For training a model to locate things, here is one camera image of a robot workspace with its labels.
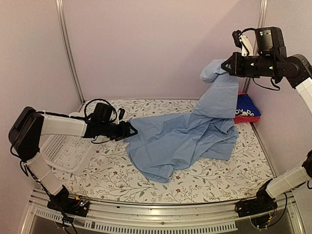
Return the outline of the light blue shirt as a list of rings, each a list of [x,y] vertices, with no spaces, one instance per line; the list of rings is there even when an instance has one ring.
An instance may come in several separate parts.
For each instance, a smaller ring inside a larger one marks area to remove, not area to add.
[[[126,152],[147,179],[168,183],[175,170],[189,168],[200,157],[229,160],[238,138],[238,81],[222,63],[215,59],[200,73],[210,87],[191,112],[130,120],[138,134],[126,139]]]

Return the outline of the folded pink garment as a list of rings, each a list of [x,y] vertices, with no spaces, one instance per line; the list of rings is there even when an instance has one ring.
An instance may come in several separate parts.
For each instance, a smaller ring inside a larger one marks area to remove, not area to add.
[[[248,116],[235,116],[234,122],[241,123],[241,122],[258,122],[260,117],[248,117]]]

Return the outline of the aluminium front rail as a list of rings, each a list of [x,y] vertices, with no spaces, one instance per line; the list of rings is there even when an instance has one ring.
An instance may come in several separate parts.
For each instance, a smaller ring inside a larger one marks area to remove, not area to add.
[[[92,199],[87,216],[72,223],[47,207],[48,197],[34,189],[22,222],[23,234],[306,234],[291,193],[280,196],[271,225],[253,225],[264,213],[239,217],[235,201],[202,204],[140,204]]]

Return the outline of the white plastic laundry basket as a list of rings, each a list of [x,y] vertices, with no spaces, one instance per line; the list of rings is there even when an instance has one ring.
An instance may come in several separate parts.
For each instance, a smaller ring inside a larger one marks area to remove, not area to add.
[[[41,134],[48,135],[40,148],[46,163],[58,170],[74,173],[90,156],[94,146],[84,138],[87,124],[73,116],[61,117],[44,114]]]

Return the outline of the floral table mat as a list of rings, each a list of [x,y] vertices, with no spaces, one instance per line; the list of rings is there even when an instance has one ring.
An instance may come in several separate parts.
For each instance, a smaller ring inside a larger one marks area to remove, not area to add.
[[[243,199],[254,196],[275,173],[251,125],[235,127],[238,139],[229,160],[200,158],[189,169],[173,172],[167,184],[146,179],[130,163],[121,141],[99,140],[73,173],[52,171],[70,193],[92,198],[154,204]]]

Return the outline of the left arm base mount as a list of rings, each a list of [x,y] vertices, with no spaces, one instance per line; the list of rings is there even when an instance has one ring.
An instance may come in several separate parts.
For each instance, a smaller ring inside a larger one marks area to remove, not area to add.
[[[90,207],[90,200],[86,197],[52,196],[47,208],[70,215],[86,217]]]

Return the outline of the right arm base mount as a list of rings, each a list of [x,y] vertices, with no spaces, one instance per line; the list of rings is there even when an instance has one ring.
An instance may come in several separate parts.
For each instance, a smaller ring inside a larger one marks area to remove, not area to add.
[[[234,211],[239,217],[257,215],[273,211],[278,205],[274,198],[268,195],[260,195],[252,199],[242,199],[235,204]]]

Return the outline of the blue printed t-shirt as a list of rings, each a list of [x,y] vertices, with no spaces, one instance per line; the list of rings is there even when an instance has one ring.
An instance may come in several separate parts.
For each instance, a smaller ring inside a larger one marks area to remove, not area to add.
[[[248,94],[238,94],[236,116],[260,117],[261,113]]]

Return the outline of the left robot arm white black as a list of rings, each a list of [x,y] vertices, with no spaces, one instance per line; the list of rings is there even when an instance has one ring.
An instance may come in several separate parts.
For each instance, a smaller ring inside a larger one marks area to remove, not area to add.
[[[8,139],[11,154],[18,157],[34,180],[54,197],[53,203],[61,211],[67,212],[73,206],[68,190],[55,177],[41,153],[46,137],[59,135],[92,139],[103,136],[119,141],[137,133],[129,121],[112,120],[107,106],[96,108],[89,115],[37,111],[27,106],[11,127]]]

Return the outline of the left aluminium corner post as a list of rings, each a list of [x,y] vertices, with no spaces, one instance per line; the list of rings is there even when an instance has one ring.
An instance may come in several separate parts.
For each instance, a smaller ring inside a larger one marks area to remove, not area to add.
[[[72,77],[73,85],[74,85],[79,102],[84,103],[85,98],[83,95],[80,81],[78,79],[74,56],[73,56],[71,45],[70,45],[69,34],[68,34],[67,25],[66,25],[64,4],[62,0],[56,0],[55,3],[56,3],[56,10],[57,10],[57,15],[58,15],[58,22],[59,22],[61,37],[62,37],[65,55],[68,61],[68,66],[69,66],[70,74]]]

